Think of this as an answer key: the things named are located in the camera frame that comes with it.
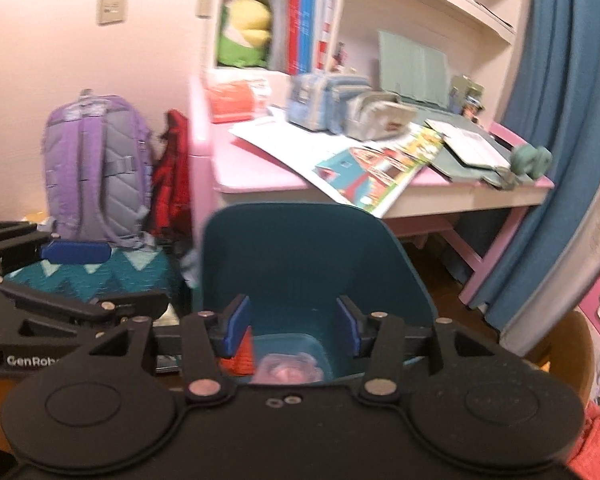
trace pink desk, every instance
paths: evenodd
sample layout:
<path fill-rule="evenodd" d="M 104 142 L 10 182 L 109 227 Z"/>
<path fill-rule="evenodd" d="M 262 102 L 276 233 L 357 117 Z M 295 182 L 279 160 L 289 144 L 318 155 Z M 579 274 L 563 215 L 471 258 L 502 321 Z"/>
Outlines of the pink desk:
<path fill-rule="evenodd" d="M 297 173 L 252 144 L 229 133 L 231 124 L 211 124 L 199 83 L 191 89 L 190 168 L 195 237 L 200 240 L 206 219 L 218 208 L 239 202 L 332 202 Z M 524 141 L 499 124 L 490 132 L 513 146 Z M 431 168 L 423 168 L 384 216 L 395 235 L 440 233 L 474 274 L 460 300 L 467 304 L 509 245 L 528 206 L 542 203 L 552 182 L 543 177 L 534 185 L 500 191 L 486 184 L 451 183 Z M 512 208 L 484 257 L 454 231 L 450 216 L 459 212 Z"/>

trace teal chair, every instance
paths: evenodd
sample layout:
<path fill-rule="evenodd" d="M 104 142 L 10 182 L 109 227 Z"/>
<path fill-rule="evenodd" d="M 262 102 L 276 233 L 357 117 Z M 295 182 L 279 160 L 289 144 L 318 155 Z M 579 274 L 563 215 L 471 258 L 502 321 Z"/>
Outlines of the teal chair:
<path fill-rule="evenodd" d="M 247 294 L 256 360 L 307 352 L 325 380 L 359 373 L 334 333 L 336 298 L 369 314 L 431 326 L 436 309 L 400 242 L 384 223 L 352 206 L 245 203 L 217 212 L 202 246 L 204 308 L 216 312 Z"/>

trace blue curtain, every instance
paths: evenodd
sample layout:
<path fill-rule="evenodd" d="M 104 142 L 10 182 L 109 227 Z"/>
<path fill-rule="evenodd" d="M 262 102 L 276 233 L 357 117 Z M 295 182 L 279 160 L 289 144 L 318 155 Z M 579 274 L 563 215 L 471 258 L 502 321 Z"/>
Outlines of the blue curtain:
<path fill-rule="evenodd" d="M 533 0 L 525 50 L 502 124 L 554 154 L 555 189 L 534 208 L 483 283 L 472 307 L 502 330 L 566 247 L 600 184 L 600 0 Z M 462 216 L 457 229 L 484 254 L 507 211 Z M 449 271 L 470 270 L 446 254 Z"/>

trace blue book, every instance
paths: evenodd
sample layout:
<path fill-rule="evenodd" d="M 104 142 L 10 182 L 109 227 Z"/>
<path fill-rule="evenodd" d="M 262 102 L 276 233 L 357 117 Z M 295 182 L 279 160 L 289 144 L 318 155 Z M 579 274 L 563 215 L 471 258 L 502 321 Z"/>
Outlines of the blue book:
<path fill-rule="evenodd" d="M 307 34 L 306 34 L 306 48 L 304 54 L 306 56 L 306 70 L 307 72 L 312 71 L 311 60 L 314 54 L 314 19 L 315 19 L 315 0 L 309 0 L 308 4 L 308 16 L 307 16 Z"/>
<path fill-rule="evenodd" d="M 306 66 L 306 35 L 309 31 L 309 11 L 308 11 L 308 3 L 309 0 L 300 0 L 300 9 L 298 12 L 299 15 L 299 29 L 300 33 L 298 34 L 298 73 L 307 72 Z"/>

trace backpack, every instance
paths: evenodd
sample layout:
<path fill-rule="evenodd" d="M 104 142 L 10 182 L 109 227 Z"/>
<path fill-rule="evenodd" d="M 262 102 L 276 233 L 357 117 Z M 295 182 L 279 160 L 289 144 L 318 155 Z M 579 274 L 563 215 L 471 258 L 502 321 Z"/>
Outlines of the backpack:
<path fill-rule="evenodd" d="M 123 98 L 80 99 L 49 115 L 42 151 L 56 232 L 69 240 L 140 248 L 151 205 L 150 132 Z"/>
<path fill-rule="evenodd" d="M 148 231 L 157 238 L 192 237 L 189 192 L 189 121 L 177 110 L 166 114 L 166 147 L 154 168 L 154 196 Z"/>

